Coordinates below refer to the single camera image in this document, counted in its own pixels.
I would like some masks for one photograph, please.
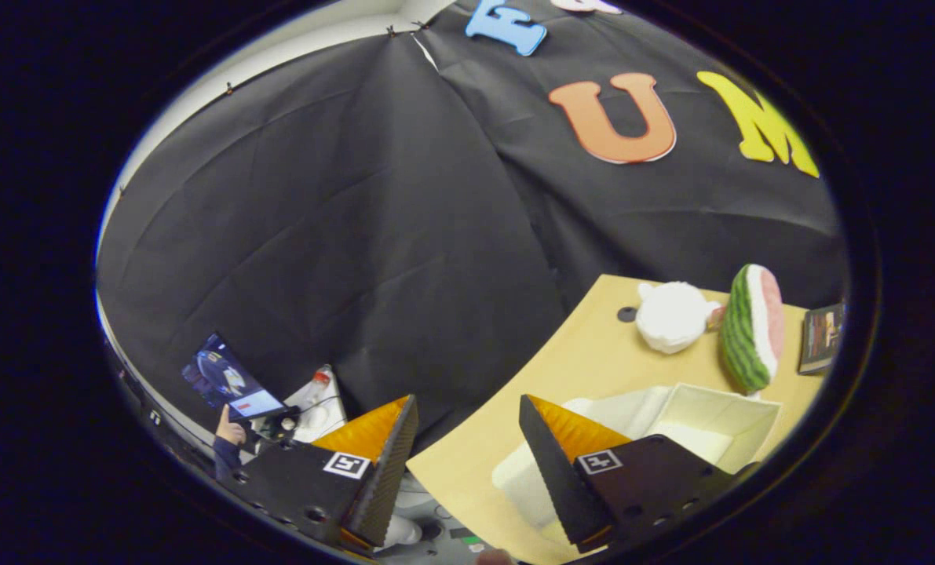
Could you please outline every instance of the yellow letter m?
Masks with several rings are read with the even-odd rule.
[[[740,143],[743,157],[771,162],[775,160],[777,153],[782,163],[787,164],[791,159],[798,170],[819,178],[820,172],[816,170],[816,163],[809,156],[809,150],[805,149],[798,133],[761,94],[757,94],[758,100],[761,101],[757,104],[725,76],[701,71],[698,72],[697,78],[705,85],[711,86],[725,100],[726,106],[729,106],[729,111],[743,134],[743,143]]]

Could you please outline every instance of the person's hand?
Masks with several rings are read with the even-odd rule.
[[[504,549],[486,549],[477,555],[474,565],[514,565]]]
[[[230,422],[230,405],[223,404],[223,414],[220,414],[219,425],[216,426],[216,436],[226,439],[234,446],[241,446],[247,440],[247,432],[239,423]]]

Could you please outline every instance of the wooden table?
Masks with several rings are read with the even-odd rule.
[[[543,531],[532,528],[492,483],[492,469],[524,441],[518,423],[520,395],[563,404],[572,398],[604,398],[678,382],[736,391],[722,368],[718,333],[705,333],[687,349],[664,355],[646,345],[634,323],[618,319],[621,308],[639,307],[639,283],[646,280],[600,276],[513,380],[442,440],[407,461],[407,468],[446,510],[474,535],[514,558],[532,565],[558,565],[579,557],[560,522]],[[705,299],[722,304],[729,297],[711,290],[703,293]],[[784,305],[783,356],[778,375],[762,391],[763,400],[783,404],[782,414],[757,459],[782,443],[823,382],[822,377],[796,372],[804,314],[804,308]]]

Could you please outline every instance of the foam letter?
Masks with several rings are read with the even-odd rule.
[[[481,0],[464,32],[467,37],[480,33],[509,43],[517,48],[517,53],[529,57],[547,35],[547,28],[540,24],[529,27],[517,25],[518,22],[531,20],[529,14],[515,8],[499,8],[502,4],[506,4],[506,0]],[[495,15],[488,15],[492,8],[495,8]]]
[[[701,71],[698,72],[697,78],[715,89],[715,92],[725,101],[726,106],[729,106],[729,111],[736,119],[736,124],[740,126],[740,133],[743,134],[743,143],[740,143],[743,157],[769,163],[775,160],[775,153],[777,153],[783,164],[787,165],[791,160],[798,170],[820,178],[816,163],[809,156],[809,150],[805,149],[805,144],[802,143],[798,133],[771,106],[771,103],[764,100],[761,94],[757,94],[757,99],[761,101],[757,104],[751,99],[750,94],[744,93],[739,86],[733,85],[732,80],[725,76]]]
[[[579,144],[593,157],[622,164],[655,161],[669,153],[676,144],[676,129],[652,88],[655,85],[652,75],[628,72],[614,76],[610,83],[617,89],[627,90],[642,111],[647,126],[642,137],[628,138],[615,131],[603,104],[597,99],[600,86],[596,82],[573,82],[557,87],[547,97],[564,108]]]
[[[550,0],[550,3],[558,8],[570,12],[606,12],[607,14],[623,14],[617,6],[603,2],[602,0]]]

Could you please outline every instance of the watermelon slice toy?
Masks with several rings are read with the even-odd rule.
[[[748,264],[732,280],[719,330],[722,358],[736,382],[754,394],[772,383],[784,345],[784,311],[778,280]]]

